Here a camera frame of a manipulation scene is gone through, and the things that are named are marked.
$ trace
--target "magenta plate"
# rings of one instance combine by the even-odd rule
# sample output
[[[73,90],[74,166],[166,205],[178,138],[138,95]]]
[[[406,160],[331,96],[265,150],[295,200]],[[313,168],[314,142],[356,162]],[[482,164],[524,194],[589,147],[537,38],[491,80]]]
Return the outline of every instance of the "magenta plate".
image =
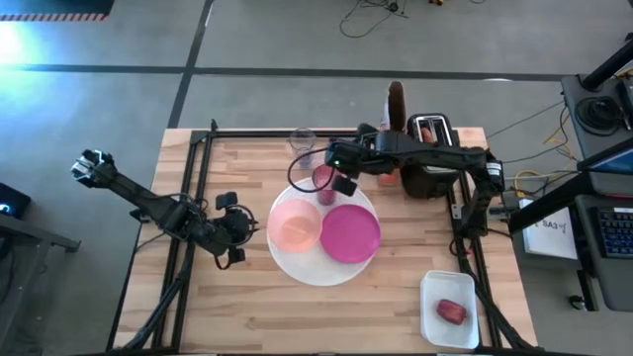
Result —
[[[380,225],[367,209],[342,205],[332,209],[323,219],[320,243],[333,259],[360,263],[378,249]]]

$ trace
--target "white plate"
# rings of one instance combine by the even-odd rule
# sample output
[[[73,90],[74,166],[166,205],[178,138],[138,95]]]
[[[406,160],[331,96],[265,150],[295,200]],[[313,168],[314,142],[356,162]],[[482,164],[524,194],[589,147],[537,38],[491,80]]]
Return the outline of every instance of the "white plate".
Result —
[[[295,184],[304,189],[315,188],[311,178],[303,179]],[[302,193],[293,187],[288,187],[277,197],[270,211],[272,212],[278,204],[289,199],[303,199],[311,203],[319,210],[321,220],[330,210],[343,204],[361,206],[371,212],[376,220],[378,219],[374,206],[360,189],[356,189],[352,197],[337,193],[334,204],[324,207],[318,203],[317,193]],[[317,241],[311,249],[305,252],[286,252],[275,246],[270,240],[268,232],[266,232],[266,236],[270,254],[279,268],[297,281],[311,286],[335,286],[345,283],[361,273],[373,258],[372,256],[361,263],[342,263],[325,253],[320,241]]]
[[[420,282],[422,336],[430,343],[463,349],[479,344],[475,281],[464,273],[428,271]],[[441,317],[436,309],[440,300],[453,301],[466,308],[466,319],[455,325]]]

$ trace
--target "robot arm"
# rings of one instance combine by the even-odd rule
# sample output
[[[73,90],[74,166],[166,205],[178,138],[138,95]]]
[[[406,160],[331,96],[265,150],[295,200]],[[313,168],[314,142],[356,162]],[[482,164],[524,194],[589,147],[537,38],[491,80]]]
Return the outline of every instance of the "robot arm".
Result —
[[[466,236],[488,233],[487,213],[493,197],[504,189],[501,162],[489,150],[420,142],[405,133],[378,132],[363,124],[352,141],[333,141],[325,153],[325,164],[345,176],[336,176],[332,188],[351,196],[360,173],[392,173],[406,165],[429,165],[464,170],[473,177],[475,191],[462,212],[462,231]]]
[[[108,153],[85,150],[70,171],[86,187],[109,189],[134,204],[137,209],[131,215],[140,222],[154,221],[171,237],[191,239],[216,257],[228,252],[228,265],[244,260],[243,250],[237,247],[254,233],[256,221],[248,209],[237,204],[236,193],[217,196],[216,209],[225,209],[226,213],[220,218],[207,219],[188,195],[157,196],[119,173]]]

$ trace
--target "concrete floor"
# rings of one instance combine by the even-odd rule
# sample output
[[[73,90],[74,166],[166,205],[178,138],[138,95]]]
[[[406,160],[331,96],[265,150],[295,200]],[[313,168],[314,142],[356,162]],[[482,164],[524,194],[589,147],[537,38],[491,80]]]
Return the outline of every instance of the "concrete floor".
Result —
[[[625,0],[449,0],[443,7],[409,0],[408,20],[389,19],[367,38],[350,40],[339,34],[338,22],[354,2],[216,0],[197,65],[589,72],[622,45],[633,19]],[[104,23],[0,23],[0,63],[184,66],[203,4],[119,0]],[[363,10],[350,29],[380,16]],[[194,75],[179,127],[206,128],[210,119],[226,128],[377,124],[389,80]],[[0,155],[0,180],[34,199],[29,221],[83,240],[76,255],[51,256],[24,320],[45,355],[105,348],[138,230],[129,204],[73,182],[68,169],[82,149],[102,148],[121,171],[149,185],[180,81],[181,74],[0,71],[0,141],[11,152]],[[455,127],[488,133],[562,100],[552,81],[404,83],[411,114],[442,112]],[[539,152],[560,109],[491,138],[492,149],[504,160]],[[508,165],[506,175],[566,163],[551,153]],[[517,256],[541,346],[628,354],[633,314],[604,306],[597,313],[572,311],[565,297],[580,291],[574,270],[534,263],[520,248]]]

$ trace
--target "wooden table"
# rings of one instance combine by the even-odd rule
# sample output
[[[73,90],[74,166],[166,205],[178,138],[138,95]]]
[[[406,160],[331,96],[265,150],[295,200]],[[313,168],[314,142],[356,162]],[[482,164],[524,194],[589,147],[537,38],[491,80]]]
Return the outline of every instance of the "wooden table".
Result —
[[[487,145],[483,129],[458,130],[463,145]],[[190,132],[166,131],[152,184],[156,194],[179,191]],[[205,198],[213,202],[217,194],[235,191],[265,227],[273,201],[288,186],[286,170],[292,158],[282,138],[216,138]],[[318,162],[322,159],[316,158],[314,165]],[[309,173],[299,171],[294,178]],[[192,187],[197,176],[194,172]],[[336,287],[301,284],[272,259],[265,228],[246,244],[246,261],[226,271],[216,267],[211,254],[197,248],[181,351],[446,351],[421,337],[419,317],[419,283],[424,274],[431,269],[458,271],[457,259],[448,250],[452,229],[446,199],[414,200],[400,187],[379,188],[376,177],[369,175],[362,175],[359,182],[376,209],[383,233],[381,247],[360,275]],[[500,222],[491,222],[491,227],[506,230]],[[139,243],[158,233],[155,226],[144,226]],[[491,233],[482,242],[496,303],[519,334],[536,344],[511,241]],[[129,341],[156,306],[168,248],[169,239],[159,239],[136,255],[115,346]],[[167,335],[174,309],[168,315]],[[490,345],[481,306],[478,313],[484,344]]]

